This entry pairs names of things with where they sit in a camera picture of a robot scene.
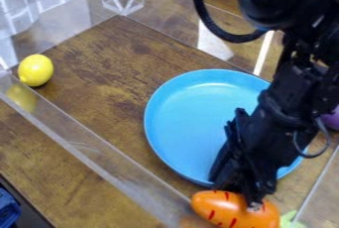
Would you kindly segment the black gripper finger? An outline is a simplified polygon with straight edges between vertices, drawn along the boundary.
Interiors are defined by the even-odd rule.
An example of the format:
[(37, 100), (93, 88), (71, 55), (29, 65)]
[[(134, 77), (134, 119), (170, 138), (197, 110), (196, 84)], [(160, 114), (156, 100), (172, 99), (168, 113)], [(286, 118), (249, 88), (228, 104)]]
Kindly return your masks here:
[(262, 206), (262, 198), (266, 195), (265, 172), (261, 163), (246, 153), (241, 153), (238, 162), (241, 195), (245, 198), (248, 209), (257, 211)]
[(242, 153), (230, 139), (222, 144), (209, 170), (212, 189), (241, 192)]

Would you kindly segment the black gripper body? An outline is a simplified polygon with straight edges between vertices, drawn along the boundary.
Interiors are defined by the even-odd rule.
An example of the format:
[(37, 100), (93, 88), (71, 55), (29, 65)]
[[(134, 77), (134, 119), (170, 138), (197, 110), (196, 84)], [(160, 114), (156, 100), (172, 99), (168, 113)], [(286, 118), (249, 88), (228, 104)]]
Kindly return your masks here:
[(257, 96), (252, 113), (242, 108), (225, 133), (241, 153), (265, 172), (266, 194), (274, 192), (277, 170), (297, 158), (313, 159), (305, 148), (325, 131), (320, 116), (339, 105), (339, 28), (282, 37), (273, 79)]

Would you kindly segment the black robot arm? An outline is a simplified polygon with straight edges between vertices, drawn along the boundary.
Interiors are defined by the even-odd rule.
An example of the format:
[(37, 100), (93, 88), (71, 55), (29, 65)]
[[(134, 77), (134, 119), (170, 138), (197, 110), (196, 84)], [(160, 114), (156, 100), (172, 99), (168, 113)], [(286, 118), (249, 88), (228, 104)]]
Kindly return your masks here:
[(320, 116), (339, 106), (339, 0), (238, 1), (253, 25), (284, 32), (282, 52), (253, 112), (238, 108), (226, 123), (209, 180), (256, 209), (274, 192), (277, 169), (320, 156), (304, 149), (325, 132)]

